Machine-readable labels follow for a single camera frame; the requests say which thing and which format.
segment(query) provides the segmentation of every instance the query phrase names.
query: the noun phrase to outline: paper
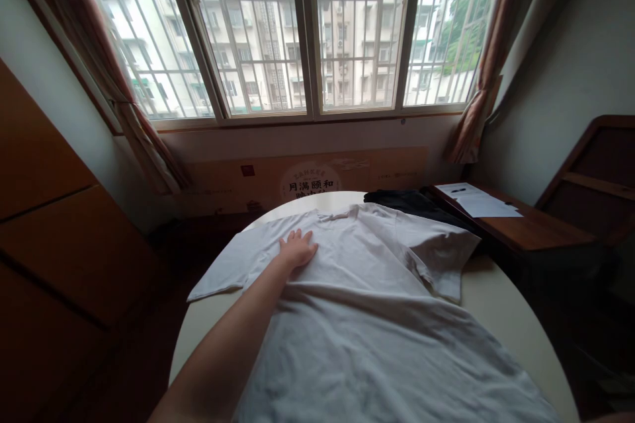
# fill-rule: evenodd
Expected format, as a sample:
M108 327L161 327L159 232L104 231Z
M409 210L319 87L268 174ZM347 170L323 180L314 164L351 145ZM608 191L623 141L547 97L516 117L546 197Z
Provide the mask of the paper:
M522 217L514 207L505 205L490 195L463 196L456 201L474 218L482 217Z
M441 192L452 198L473 195L490 196L480 188L476 188L474 185L470 185L465 182L456 184L435 185L435 187L437 187Z

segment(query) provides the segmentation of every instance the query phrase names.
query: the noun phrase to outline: pink curtain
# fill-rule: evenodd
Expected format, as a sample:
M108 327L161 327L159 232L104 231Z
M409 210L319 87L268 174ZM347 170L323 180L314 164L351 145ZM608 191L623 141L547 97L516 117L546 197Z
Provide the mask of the pink curtain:
M445 159L453 163L475 163L481 134L489 111L492 88L505 61L512 31L517 21L520 0L496 0L481 60L477 91L463 112L445 149Z
M135 103L95 0L46 0L79 57L112 102L126 139L156 193L177 194L191 184Z

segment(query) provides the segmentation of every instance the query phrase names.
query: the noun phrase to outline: wooden cabinet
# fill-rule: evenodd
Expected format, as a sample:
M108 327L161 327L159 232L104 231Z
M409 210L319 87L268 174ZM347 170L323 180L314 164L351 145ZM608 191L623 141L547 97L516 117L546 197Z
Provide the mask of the wooden cabinet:
M101 186L1 224L0 248L106 326L140 298L158 265Z
M160 265L2 61L0 91L0 418L49 421Z
M2 414L26 422L103 336L85 321L0 263Z
M97 183L2 61L0 91L0 219Z

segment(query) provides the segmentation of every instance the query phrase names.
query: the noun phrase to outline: tree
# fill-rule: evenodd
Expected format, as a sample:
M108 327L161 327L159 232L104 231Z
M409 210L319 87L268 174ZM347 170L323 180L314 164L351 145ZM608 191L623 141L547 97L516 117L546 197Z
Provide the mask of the tree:
M471 71L476 68L478 59L483 48L485 33L487 28L487 14L493 0L452 0L450 4L450 19L443 23L441 28L441 37L437 44L437 49L445 51L447 48L446 62L449 65L443 67L443 75L452 73L452 62L459 50L459 43L465 26L473 24L469 28L465 28L465 35L462 45L460 45L458 65L456 72Z

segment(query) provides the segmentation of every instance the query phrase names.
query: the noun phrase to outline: white table top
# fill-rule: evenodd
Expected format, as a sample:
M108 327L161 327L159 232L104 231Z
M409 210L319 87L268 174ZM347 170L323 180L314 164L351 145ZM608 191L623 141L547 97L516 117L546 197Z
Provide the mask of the white table top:
M364 202L364 192L330 192L306 196L271 210L246 229L317 208L334 212ZM191 303L172 359L170 383L205 334L240 297L241 292L218 294ZM563 422L579 416L562 366L544 329L516 286L488 256L467 263L462 276L461 307L496 337L532 377Z

